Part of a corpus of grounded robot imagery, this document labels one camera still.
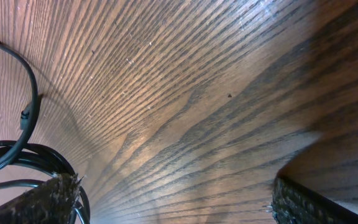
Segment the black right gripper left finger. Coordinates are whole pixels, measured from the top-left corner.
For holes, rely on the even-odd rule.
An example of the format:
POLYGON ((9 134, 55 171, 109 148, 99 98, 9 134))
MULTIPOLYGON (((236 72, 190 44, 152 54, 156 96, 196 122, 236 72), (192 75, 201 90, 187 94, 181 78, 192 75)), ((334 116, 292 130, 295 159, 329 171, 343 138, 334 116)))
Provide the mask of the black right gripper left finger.
POLYGON ((19 179, 0 182, 0 189, 30 187, 0 206, 0 223, 74 223, 80 194, 77 175, 57 174, 50 180, 19 179))

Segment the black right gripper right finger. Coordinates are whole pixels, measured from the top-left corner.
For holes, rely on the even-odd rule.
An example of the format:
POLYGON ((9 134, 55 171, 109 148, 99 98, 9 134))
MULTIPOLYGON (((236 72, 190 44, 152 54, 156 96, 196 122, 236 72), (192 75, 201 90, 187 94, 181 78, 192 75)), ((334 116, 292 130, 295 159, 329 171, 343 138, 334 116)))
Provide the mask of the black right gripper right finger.
POLYGON ((282 175, 274 180, 271 206, 278 224, 358 223, 358 214, 282 175))

